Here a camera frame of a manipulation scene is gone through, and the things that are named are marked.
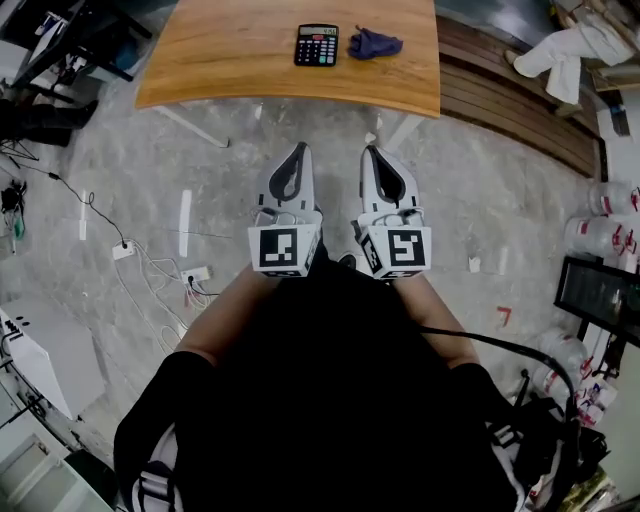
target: black shirt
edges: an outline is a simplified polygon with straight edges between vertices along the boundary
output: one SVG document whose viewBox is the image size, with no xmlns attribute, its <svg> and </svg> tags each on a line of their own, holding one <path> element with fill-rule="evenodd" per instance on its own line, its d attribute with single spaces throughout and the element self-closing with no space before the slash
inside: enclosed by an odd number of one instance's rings
<svg viewBox="0 0 640 512">
<path fill-rule="evenodd" d="M 128 506 L 175 423 L 187 512 L 513 510 L 483 419 L 498 394 L 486 371 L 449 370 L 393 288 L 334 262 L 312 270 L 283 281 L 224 364 L 167 357 L 116 434 Z"/>
</svg>

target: forearm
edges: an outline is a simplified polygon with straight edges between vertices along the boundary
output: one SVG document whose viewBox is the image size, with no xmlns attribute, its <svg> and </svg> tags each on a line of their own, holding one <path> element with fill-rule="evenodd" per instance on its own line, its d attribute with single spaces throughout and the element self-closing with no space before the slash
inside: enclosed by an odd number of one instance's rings
<svg viewBox="0 0 640 512">
<path fill-rule="evenodd" d="M 251 317 L 278 286 L 280 279 L 246 267 L 189 327 L 176 350 L 196 352 L 217 364 Z"/>
<path fill-rule="evenodd" d="M 400 295 L 412 320 L 425 327 L 447 331 L 464 331 L 447 305 L 442 301 L 424 275 L 396 279 L 393 286 Z M 463 363 L 478 363 L 478 355 L 468 338 L 424 335 L 429 344 L 450 368 Z"/>
</svg>

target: wooden table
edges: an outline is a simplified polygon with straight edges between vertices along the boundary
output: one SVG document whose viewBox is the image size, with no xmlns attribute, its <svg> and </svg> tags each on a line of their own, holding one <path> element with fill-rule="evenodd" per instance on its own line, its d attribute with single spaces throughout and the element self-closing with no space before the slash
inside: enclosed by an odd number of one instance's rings
<svg viewBox="0 0 640 512">
<path fill-rule="evenodd" d="M 305 23 L 339 26 L 335 67 L 294 65 L 297 29 Z M 356 25 L 402 39 L 402 52 L 370 61 L 349 57 Z M 265 96 L 345 100 L 438 117 L 433 0 L 181 0 L 136 106 Z M 417 122 L 409 118 L 404 127 Z"/>
</svg>

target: wall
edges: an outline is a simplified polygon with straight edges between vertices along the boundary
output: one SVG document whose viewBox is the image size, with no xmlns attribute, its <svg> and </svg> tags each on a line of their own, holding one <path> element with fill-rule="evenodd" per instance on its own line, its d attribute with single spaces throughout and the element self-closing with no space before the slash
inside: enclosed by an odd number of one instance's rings
<svg viewBox="0 0 640 512">
<path fill-rule="evenodd" d="M 629 119 L 630 137 L 607 140 L 609 178 L 640 186 L 640 90 L 623 91 Z M 624 219 L 640 239 L 640 214 Z M 640 349 L 627 346 L 618 397 L 607 411 L 598 430 L 607 436 L 611 450 L 602 467 L 616 483 L 624 499 L 640 494 Z"/>
</svg>

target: white cloth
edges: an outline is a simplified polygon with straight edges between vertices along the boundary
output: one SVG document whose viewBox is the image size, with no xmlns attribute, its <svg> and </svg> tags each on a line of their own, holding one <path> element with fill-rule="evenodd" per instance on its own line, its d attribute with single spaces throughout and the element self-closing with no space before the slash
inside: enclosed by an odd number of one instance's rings
<svg viewBox="0 0 640 512">
<path fill-rule="evenodd" d="M 565 103 L 577 104 L 581 57 L 600 59 L 613 66 L 634 55 L 634 50 L 600 16 L 591 14 L 587 20 L 545 37 L 535 48 L 518 57 L 513 67 L 529 78 L 551 69 L 547 92 Z"/>
</svg>

